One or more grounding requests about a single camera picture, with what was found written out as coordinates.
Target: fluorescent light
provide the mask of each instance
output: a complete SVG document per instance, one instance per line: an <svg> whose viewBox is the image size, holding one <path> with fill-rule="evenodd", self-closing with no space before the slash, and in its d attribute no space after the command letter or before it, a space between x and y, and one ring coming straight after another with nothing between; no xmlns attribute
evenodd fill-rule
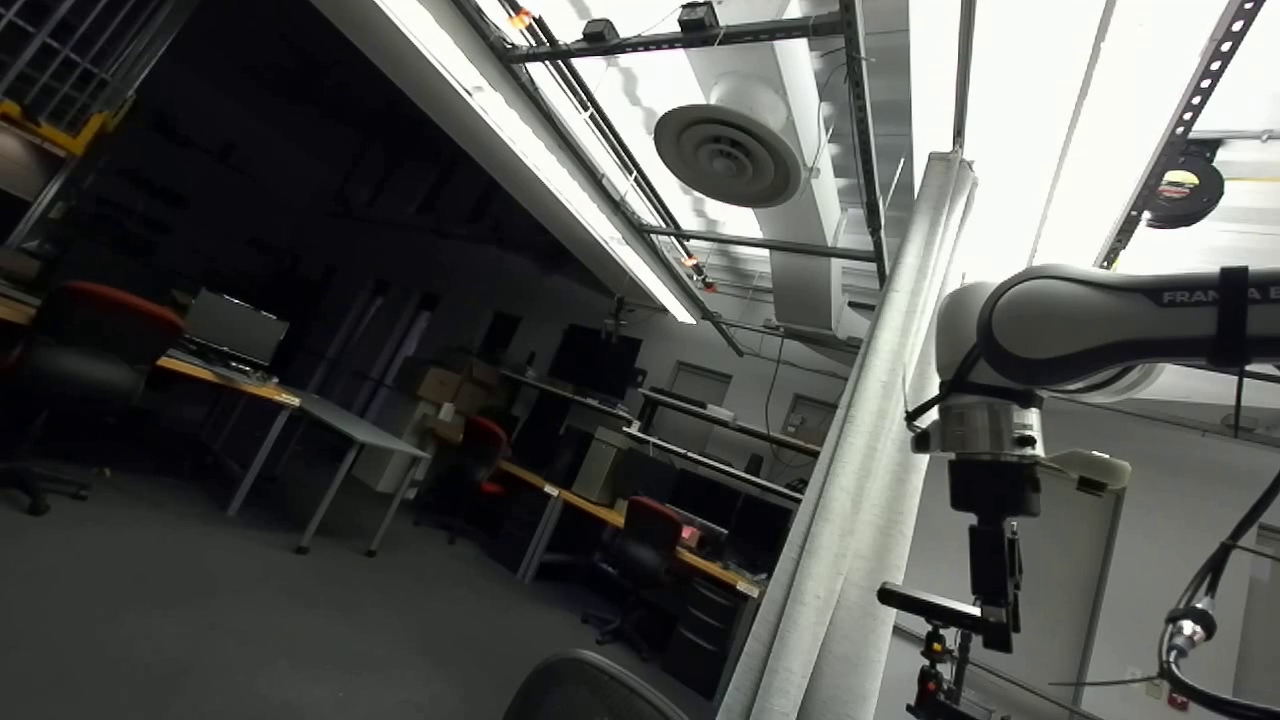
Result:
<svg viewBox="0 0 1280 720"><path fill-rule="evenodd" d="M478 107L478 115L521 156L550 191L591 230L591 238L647 288L681 323L698 315L681 294L657 276L654 265L630 244L604 205L588 184L561 163L556 146L484 81L473 54L442 29L442 20L419 0L377 0L377 6L449 76L449 82Z"/></svg>

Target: ceiling vent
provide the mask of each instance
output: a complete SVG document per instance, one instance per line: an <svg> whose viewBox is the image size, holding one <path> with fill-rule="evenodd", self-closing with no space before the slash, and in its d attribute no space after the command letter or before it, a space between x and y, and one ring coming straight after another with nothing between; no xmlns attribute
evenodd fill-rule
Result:
<svg viewBox="0 0 1280 720"><path fill-rule="evenodd" d="M795 197L795 153L761 121L716 102L684 102L657 121L660 160L698 191L773 206Z"/></svg>

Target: metal frame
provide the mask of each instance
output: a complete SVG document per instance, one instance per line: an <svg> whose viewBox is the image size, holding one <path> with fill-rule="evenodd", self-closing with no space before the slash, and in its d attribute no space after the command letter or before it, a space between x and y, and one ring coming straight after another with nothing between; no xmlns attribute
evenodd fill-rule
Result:
<svg viewBox="0 0 1280 720"><path fill-rule="evenodd" d="M728 341L728 348L738 355L746 355L746 348L728 337L723 319L690 288L690 278L665 260L665 252L654 244L654 234L673 234L681 244L681 252L690 252L690 238L710 238L710 244L754 244L754 247L767 247L767 252L795 252L795 255L832 255L832 260L864 260L875 265L875 278L879 288L890 285L890 269L883 269L883 199L879 199L879 167L875 167L875 138L873 138L873 102L867 102L867 69L864 69L864 41L862 41L862 6L856 0L840 0L840 11L828 15L801 15L801 20L766 20L766 22L728 22L716 37L690 37L690 31L647 31L647 37L626 37L613 43L561 43L556 31L533 15L533 22L525 29L539 46L514 46L506 43L488 15L478 6L478 0L458 0L458 6L469 15L469 22L484 37L484 43L514 69L514 76L521 81L521 86L527 91L527 100L546 111L546 121L552 121L552 129L563 129L561 115L539 100L537 82L517 70L521 63L550 63L556 70L556 81L563 82L563 91L584 107L584 115L591 121L591 129L602 130L602 138L608 142L608 153L618 156L618 163L632 174L632 184L641 186L641 197L647 199L647 206L669 225L669 226L654 226L641 225L638 213L618 199L618 206L641 226L641 234L647 234L647 255L660 260L665 276L678 278L700 309L700 315ZM723 46L723 43L773 43L773 41L804 41L804 37L845 37L845 61L847 61L847 94L852 94L852 115L856 115L856 142L862 142L862 178L864 178L864 220L867 220L867 234L873 234L873 252L852 252L852 247L795 247L795 244L782 244L782 238L738 238L738 234L716 234L716 230L690 230L681 226L678 213L665 205L665 197L654 186L647 173L641 167L641 160L630 153L630 142L622 138L618 123L608 121L608 111L598 102L591 86L581 81L581 70L572 69L576 54L626 54L626 51L669 51L669 46ZM584 156L584 146L576 142L572 130L561 130L570 138L570 146L576 153L576 160L598 174L591 160Z"/></svg>
<svg viewBox="0 0 1280 720"><path fill-rule="evenodd" d="M1177 102L1159 153L1148 163L1148 174L1142 178L1135 197L1130 199L1130 213L1112 234L1112 244L1102 252L1102 269L1116 269L1119 252L1130 247L1131 230L1146 225L1152 191L1165 178L1165 167L1177 160L1182 142L1191 138L1191 129L1200 121L1200 111L1207 107L1211 91L1221 86L1221 81L1230 76L1252 20L1263 11L1268 0L1234 0L1224 6L1224 15L1218 20L1204 51L1200 51L1200 69L1191 76L1191 82L1184 86L1184 100Z"/></svg>

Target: chair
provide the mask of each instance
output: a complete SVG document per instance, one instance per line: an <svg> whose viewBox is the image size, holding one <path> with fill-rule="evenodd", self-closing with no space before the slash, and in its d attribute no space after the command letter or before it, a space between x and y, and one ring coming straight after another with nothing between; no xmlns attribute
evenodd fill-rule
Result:
<svg viewBox="0 0 1280 720"><path fill-rule="evenodd" d="M0 465L0 489L30 497L30 512L49 512L49 491L82 497L83 478L38 474L26 465L42 453L42 430L52 412L130 408L145 394L164 348L184 331L184 319L113 285L55 285L16 352L0 363L0 408L16 418L19 439Z"/></svg>
<svg viewBox="0 0 1280 720"><path fill-rule="evenodd" d="M510 430L488 416L473 416L464 422L464 442L442 453L427 512L436 512L436 519L446 525L449 543L458 543L458 537L469 525L484 519L488 503L506 497L506 484L498 484L493 472L510 453Z"/></svg>
<svg viewBox="0 0 1280 720"><path fill-rule="evenodd" d="M618 614L584 614L598 644L665 648L678 620L678 543L684 519L647 497L630 498L626 529L604 543L598 572L626 591Z"/></svg>
<svg viewBox="0 0 1280 720"><path fill-rule="evenodd" d="M691 720L638 673L576 648L537 662L506 720Z"/></svg>

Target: floor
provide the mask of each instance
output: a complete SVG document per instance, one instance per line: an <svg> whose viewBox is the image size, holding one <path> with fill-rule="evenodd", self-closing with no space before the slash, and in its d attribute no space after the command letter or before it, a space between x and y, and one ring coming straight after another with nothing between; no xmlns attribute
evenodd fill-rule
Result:
<svg viewBox="0 0 1280 720"><path fill-rule="evenodd" d="M537 660L591 644L576 591L436 529L399 519L377 559L370 525L332 525L313 555L298 529L262 509L231 525L209 478L147 467L45 519L0 497L4 716L488 720Z"/></svg>

